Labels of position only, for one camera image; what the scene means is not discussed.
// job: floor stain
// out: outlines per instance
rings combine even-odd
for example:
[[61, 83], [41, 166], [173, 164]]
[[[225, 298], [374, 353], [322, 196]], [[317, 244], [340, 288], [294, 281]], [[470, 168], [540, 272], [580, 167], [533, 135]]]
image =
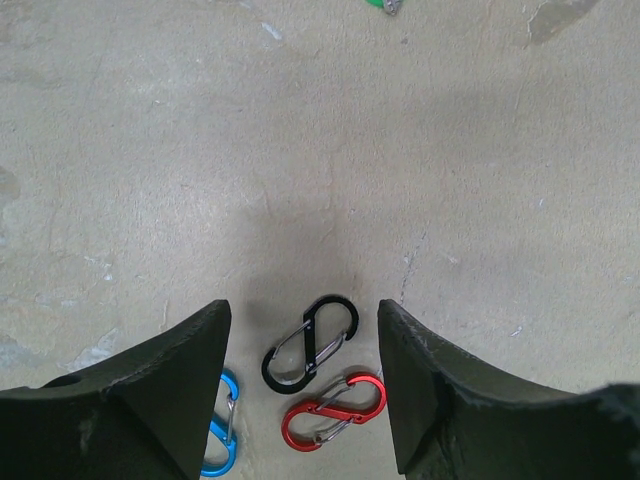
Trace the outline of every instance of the floor stain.
[[10, 336], [0, 334], [1, 368], [12, 368], [19, 365], [37, 367], [43, 363], [44, 359], [42, 357], [24, 348]]
[[20, 182], [18, 182], [18, 178], [10, 171], [0, 167], [0, 248], [6, 247], [9, 243], [4, 231], [4, 207], [19, 196]]
[[0, 72], [0, 84], [28, 85], [38, 90], [60, 88], [60, 79], [46, 78], [42, 73], [31, 68], [21, 68], [8, 72]]
[[[53, 364], [87, 362], [96, 352], [78, 358], [86, 344], [79, 345], [74, 332], [100, 338], [105, 324], [115, 328], [121, 322], [114, 263], [111, 255], [9, 250], [0, 263], [0, 342], [8, 336]], [[103, 344], [95, 348], [110, 350]]]
[[119, 335], [120, 331], [117, 328], [112, 328], [100, 337], [96, 345], [86, 347], [73, 361], [60, 365], [60, 367], [73, 373], [106, 360], [115, 353], [115, 345]]
[[44, 25], [49, 22], [56, 4], [55, 1], [0, 0], [0, 47], [28, 48], [46, 41], [50, 32]]
[[529, 20], [529, 37], [534, 45], [541, 45], [574, 24], [600, 0], [545, 2]]

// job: black carabiner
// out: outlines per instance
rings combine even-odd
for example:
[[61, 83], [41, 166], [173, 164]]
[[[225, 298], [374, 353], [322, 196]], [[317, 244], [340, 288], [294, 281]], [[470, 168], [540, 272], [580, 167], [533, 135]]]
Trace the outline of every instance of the black carabiner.
[[[317, 352], [316, 315], [322, 307], [332, 303], [342, 305], [349, 311], [349, 314], [351, 315], [351, 325], [348, 329], [343, 330], [340, 335], [325, 346], [320, 352]], [[269, 385], [271, 390], [283, 395], [292, 395], [300, 392], [316, 376], [316, 371], [320, 365], [329, 360], [329, 358], [333, 356], [340, 347], [342, 347], [344, 342], [348, 342], [353, 338], [356, 334], [356, 330], [358, 329], [359, 320], [360, 316], [358, 315], [358, 310], [356, 310], [355, 305], [345, 297], [341, 295], [325, 295], [324, 297], [320, 297], [307, 309], [306, 312], [304, 312], [304, 315], [302, 316], [302, 326], [267, 352], [264, 360], [262, 361], [262, 378], [264, 378], [264, 381]], [[278, 382], [273, 375], [271, 375], [271, 372], [269, 372], [269, 364], [274, 358], [276, 358], [282, 346], [301, 332], [304, 332], [304, 375], [297, 382]]]

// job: concrete floor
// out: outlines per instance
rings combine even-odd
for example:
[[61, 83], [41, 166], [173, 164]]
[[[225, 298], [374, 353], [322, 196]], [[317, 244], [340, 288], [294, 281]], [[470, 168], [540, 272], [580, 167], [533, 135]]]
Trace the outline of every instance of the concrete floor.
[[396, 18], [0, 0], [0, 388], [228, 298], [228, 478], [386, 480], [386, 414], [313, 454], [281, 440], [292, 399], [259, 364], [322, 294], [363, 322], [309, 392], [379, 368], [388, 297], [525, 378], [640, 381], [639, 20], [634, 0], [406, 0]]

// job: keychain clip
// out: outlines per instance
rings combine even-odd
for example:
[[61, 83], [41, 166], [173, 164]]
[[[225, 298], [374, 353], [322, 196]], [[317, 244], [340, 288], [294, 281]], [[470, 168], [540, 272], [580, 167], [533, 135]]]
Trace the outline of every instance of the keychain clip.
[[[353, 408], [347, 408], [336, 405], [337, 398], [343, 393], [353, 389], [358, 383], [367, 382], [373, 384], [378, 390], [378, 398], [376, 402], [369, 408], [364, 410], [355, 410]], [[330, 398], [322, 398], [327, 395], [331, 390], [338, 387], [341, 383], [345, 386], [334, 393]], [[370, 373], [354, 373], [349, 375], [346, 379], [340, 380], [331, 385], [327, 390], [323, 392], [319, 398], [307, 399], [297, 405], [293, 406], [284, 416], [282, 420], [282, 437], [284, 441], [294, 450], [299, 452], [313, 452], [319, 449], [325, 443], [333, 440], [340, 432], [350, 425], [363, 425], [372, 418], [378, 416], [384, 409], [387, 403], [387, 392], [384, 388], [382, 381], [375, 375]], [[289, 430], [289, 424], [297, 415], [308, 413], [310, 415], [318, 415], [321, 417], [333, 418], [340, 420], [332, 427], [323, 430], [321, 432], [315, 432], [312, 438], [303, 438], [291, 433]]]
[[227, 406], [229, 407], [229, 421], [224, 422], [215, 413], [213, 419], [209, 424], [209, 431], [213, 433], [226, 447], [227, 449], [227, 461], [224, 464], [212, 465], [204, 463], [200, 475], [203, 477], [220, 477], [231, 470], [233, 464], [236, 461], [238, 439], [233, 433], [233, 415], [236, 409], [236, 402], [240, 396], [240, 389], [238, 388], [238, 382], [231, 370], [224, 369], [220, 376], [220, 381], [226, 383], [229, 386], [229, 396], [227, 397]]
[[[340, 332], [340, 335], [338, 335], [322, 350], [317, 352], [316, 315], [322, 307], [330, 305], [332, 303], [342, 305], [349, 311], [349, 314], [351, 315], [351, 325], [348, 329]], [[355, 305], [345, 297], [341, 295], [326, 295], [319, 298], [313, 305], [311, 305], [307, 309], [306, 312], [304, 312], [304, 315], [302, 316], [302, 325], [300, 326], [300, 328], [298, 328], [295, 332], [293, 332], [282, 342], [280, 342], [278, 345], [267, 352], [264, 360], [262, 361], [262, 378], [264, 378], [266, 384], [269, 385], [269, 387], [275, 392], [281, 393], [283, 395], [298, 393], [304, 387], [306, 387], [311, 380], [313, 380], [320, 365], [329, 360], [329, 358], [331, 358], [340, 349], [340, 347], [342, 347], [344, 342], [348, 342], [353, 338], [353, 336], [356, 334], [356, 330], [358, 329], [359, 319], [360, 317]], [[300, 380], [295, 382], [287, 381], [282, 378], [279, 382], [269, 371], [269, 364], [273, 359], [276, 358], [283, 345], [285, 345], [296, 335], [299, 335], [302, 332], [304, 332], [304, 375]]]

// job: s-shaped carabiner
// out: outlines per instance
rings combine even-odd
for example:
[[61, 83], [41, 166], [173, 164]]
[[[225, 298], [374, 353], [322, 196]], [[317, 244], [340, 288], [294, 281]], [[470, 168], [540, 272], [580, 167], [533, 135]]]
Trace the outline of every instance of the s-shaped carabiner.
[[[349, 314], [351, 315], [351, 325], [348, 329], [340, 332], [340, 335], [338, 335], [326, 347], [317, 352], [316, 315], [322, 307], [330, 305], [332, 303], [342, 305], [349, 311]], [[360, 317], [355, 305], [345, 297], [341, 295], [326, 295], [324, 297], [320, 297], [315, 301], [313, 305], [311, 305], [307, 309], [306, 312], [304, 312], [304, 315], [302, 316], [302, 325], [300, 326], [300, 328], [298, 328], [277, 346], [273, 347], [267, 352], [264, 360], [262, 361], [262, 378], [264, 378], [264, 381], [267, 385], [269, 385], [271, 390], [275, 392], [282, 393], [284, 395], [298, 393], [304, 387], [306, 387], [311, 380], [313, 380], [320, 365], [329, 360], [329, 358], [331, 358], [331, 356], [333, 356], [333, 354], [336, 353], [340, 349], [340, 347], [342, 347], [342, 344], [344, 342], [348, 342], [353, 338], [353, 336], [356, 334], [356, 330], [358, 329], [359, 319]], [[269, 371], [269, 364], [274, 358], [276, 358], [282, 346], [301, 332], [304, 332], [304, 375], [300, 380], [295, 382], [287, 381], [282, 378], [280, 379], [281, 381], [278, 382]]]
[[[369, 408], [364, 410], [355, 410], [346, 406], [336, 405], [336, 399], [343, 393], [353, 389], [358, 383], [367, 382], [373, 384], [378, 390], [378, 398]], [[328, 399], [323, 397], [331, 390], [334, 390], [340, 384], [344, 386]], [[375, 375], [370, 373], [354, 373], [346, 379], [341, 379], [326, 389], [318, 398], [307, 399], [294, 405], [284, 416], [282, 420], [282, 438], [294, 450], [299, 452], [313, 452], [319, 449], [325, 443], [333, 440], [340, 432], [349, 425], [362, 425], [382, 412], [387, 404], [387, 392], [382, 381]], [[289, 424], [297, 415], [307, 413], [309, 415], [318, 415], [321, 417], [333, 418], [339, 420], [338, 423], [328, 429], [317, 431], [313, 437], [304, 438], [291, 433]]]
[[229, 396], [227, 397], [227, 405], [229, 406], [229, 421], [227, 423], [222, 420], [215, 413], [213, 419], [209, 424], [209, 431], [213, 433], [227, 448], [227, 461], [222, 465], [211, 465], [204, 463], [200, 475], [203, 477], [220, 477], [224, 475], [236, 461], [236, 450], [238, 446], [238, 439], [233, 433], [233, 414], [235, 413], [236, 401], [240, 396], [240, 389], [238, 388], [238, 382], [231, 370], [226, 368], [222, 371], [220, 380], [229, 386]]

